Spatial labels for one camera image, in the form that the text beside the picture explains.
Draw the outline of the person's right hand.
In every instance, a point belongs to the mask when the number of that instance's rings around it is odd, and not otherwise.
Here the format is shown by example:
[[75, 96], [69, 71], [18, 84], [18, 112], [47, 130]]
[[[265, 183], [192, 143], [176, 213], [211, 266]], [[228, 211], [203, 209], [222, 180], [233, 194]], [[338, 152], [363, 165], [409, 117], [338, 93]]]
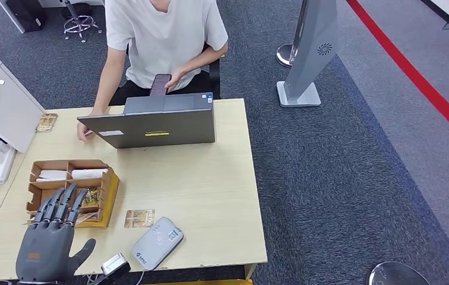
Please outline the person's right hand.
[[87, 142], [93, 137], [94, 132], [88, 129], [83, 123], [77, 122], [77, 138], [82, 142]]

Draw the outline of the person's left hand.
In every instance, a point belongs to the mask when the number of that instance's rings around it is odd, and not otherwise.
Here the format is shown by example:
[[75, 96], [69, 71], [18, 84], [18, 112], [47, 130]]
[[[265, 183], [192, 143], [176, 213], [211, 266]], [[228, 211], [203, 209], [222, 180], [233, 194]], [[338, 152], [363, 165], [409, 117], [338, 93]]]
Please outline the person's left hand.
[[174, 69], [171, 73], [171, 79], [165, 85], [166, 92], [170, 93], [186, 73], [187, 70], [184, 66]]

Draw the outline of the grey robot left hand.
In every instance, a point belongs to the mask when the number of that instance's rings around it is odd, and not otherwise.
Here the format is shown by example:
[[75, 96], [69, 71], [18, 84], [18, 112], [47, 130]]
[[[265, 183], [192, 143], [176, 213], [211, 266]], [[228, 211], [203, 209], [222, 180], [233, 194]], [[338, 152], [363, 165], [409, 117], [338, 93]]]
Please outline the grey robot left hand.
[[19, 284], [66, 281], [93, 252], [96, 240], [91, 238], [76, 254], [69, 255], [79, 210], [88, 192], [87, 188], [81, 189], [69, 205], [76, 189], [76, 183], [59, 188], [40, 205], [17, 255], [15, 271]]

